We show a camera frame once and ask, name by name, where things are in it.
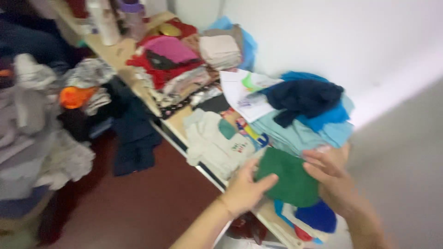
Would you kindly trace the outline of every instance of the stack of folded clothes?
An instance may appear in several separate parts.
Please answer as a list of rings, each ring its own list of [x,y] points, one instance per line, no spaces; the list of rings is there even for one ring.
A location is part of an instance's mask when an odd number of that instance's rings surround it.
[[[196,53],[175,37],[152,36],[139,44],[126,64],[137,67],[163,119],[188,105],[191,95],[208,88],[218,77],[210,75]]]
[[[200,37],[200,53],[216,70],[233,68],[242,62],[239,45],[231,35]]]

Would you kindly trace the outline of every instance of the right hand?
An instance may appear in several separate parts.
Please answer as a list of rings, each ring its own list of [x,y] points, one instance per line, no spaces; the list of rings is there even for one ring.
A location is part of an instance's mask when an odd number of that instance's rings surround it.
[[[344,169],[334,165],[325,153],[303,151],[305,171],[320,182],[319,195],[338,215],[346,218],[364,205],[352,177]]]

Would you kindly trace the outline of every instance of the bottle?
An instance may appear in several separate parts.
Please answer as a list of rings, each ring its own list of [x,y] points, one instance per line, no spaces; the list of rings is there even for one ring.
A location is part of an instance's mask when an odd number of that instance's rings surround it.
[[[146,34],[146,26],[143,23],[143,5],[138,0],[119,0],[119,3],[120,10],[125,15],[129,35],[137,42],[141,41]]]
[[[103,44],[117,44],[121,36],[109,0],[86,0],[86,7],[98,28]]]

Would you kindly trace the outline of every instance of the gold container lid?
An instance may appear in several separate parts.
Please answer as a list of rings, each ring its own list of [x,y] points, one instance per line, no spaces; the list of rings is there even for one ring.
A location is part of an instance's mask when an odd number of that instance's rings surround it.
[[[159,26],[160,33],[168,36],[180,36],[182,31],[170,23],[163,23]]]

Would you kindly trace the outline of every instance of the bracelet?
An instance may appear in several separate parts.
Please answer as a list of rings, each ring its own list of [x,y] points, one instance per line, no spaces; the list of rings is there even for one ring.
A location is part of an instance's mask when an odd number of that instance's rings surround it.
[[[221,195],[218,196],[216,200],[219,200],[221,203],[223,203],[223,205],[225,206],[226,211],[228,211],[228,214],[231,216],[232,219],[237,218],[237,216],[234,215],[234,213],[231,210],[229,210],[228,204],[226,204],[226,202],[222,199]]]

